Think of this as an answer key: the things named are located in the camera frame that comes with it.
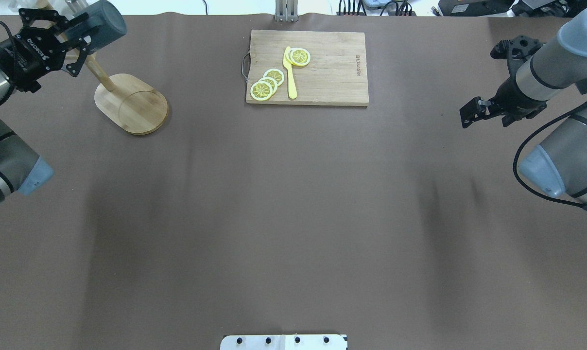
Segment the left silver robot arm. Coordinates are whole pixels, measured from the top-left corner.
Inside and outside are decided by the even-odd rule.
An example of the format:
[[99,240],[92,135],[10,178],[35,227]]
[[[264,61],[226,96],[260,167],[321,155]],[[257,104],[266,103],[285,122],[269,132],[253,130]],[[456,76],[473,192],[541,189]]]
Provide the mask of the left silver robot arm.
[[[109,1],[79,10],[72,18],[56,10],[22,8],[16,34],[0,21],[0,106],[16,92],[34,93],[54,71],[78,76],[87,58],[127,33]],[[51,166],[0,119],[0,203],[15,192],[29,195],[54,174]]]

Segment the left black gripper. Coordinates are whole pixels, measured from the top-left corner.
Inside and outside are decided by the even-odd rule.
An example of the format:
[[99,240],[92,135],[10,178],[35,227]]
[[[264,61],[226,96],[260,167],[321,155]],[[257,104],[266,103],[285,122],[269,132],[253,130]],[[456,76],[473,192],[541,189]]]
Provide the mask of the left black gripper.
[[[101,48],[104,25],[85,22],[87,13],[69,20],[56,10],[22,8],[19,16],[23,27],[34,27],[36,21],[47,21],[66,38],[60,42],[43,29],[23,29],[12,38],[0,42],[0,77],[20,92],[35,93],[41,89],[38,79],[62,69],[72,77],[82,70],[89,54]],[[77,54],[63,66],[65,55]]]

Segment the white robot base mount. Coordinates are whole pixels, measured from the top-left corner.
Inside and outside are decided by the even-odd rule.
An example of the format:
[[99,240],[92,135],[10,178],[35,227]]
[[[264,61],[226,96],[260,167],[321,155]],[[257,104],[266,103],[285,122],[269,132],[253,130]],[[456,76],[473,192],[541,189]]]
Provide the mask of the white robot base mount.
[[348,350],[342,334],[239,334],[223,337],[221,350]]

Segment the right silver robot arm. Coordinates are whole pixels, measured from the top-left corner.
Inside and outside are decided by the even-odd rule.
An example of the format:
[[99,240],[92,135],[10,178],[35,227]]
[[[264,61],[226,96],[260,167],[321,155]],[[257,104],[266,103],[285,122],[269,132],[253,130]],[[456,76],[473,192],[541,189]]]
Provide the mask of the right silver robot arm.
[[[509,77],[494,97],[474,97],[460,108],[463,128],[494,117],[504,127],[534,118],[570,86],[587,94],[587,8],[549,42],[520,35],[498,42],[490,56],[505,60]],[[514,155],[513,174],[536,196],[587,211],[587,101],[527,137]]]

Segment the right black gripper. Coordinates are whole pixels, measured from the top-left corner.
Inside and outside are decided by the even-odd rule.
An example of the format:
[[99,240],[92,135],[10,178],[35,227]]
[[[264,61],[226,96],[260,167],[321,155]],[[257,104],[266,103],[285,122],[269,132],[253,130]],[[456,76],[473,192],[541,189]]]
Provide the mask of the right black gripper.
[[535,100],[525,95],[518,87],[517,81],[517,73],[521,67],[525,67],[528,73],[531,72],[527,60],[542,46],[538,39],[519,35],[501,40],[491,49],[492,58],[506,60],[510,76],[500,85],[490,101],[474,97],[459,109],[463,129],[474,122],[498,116],[502,117],[502,126],[507,128],[523,118],[534,118],[547,107],[546,101]]

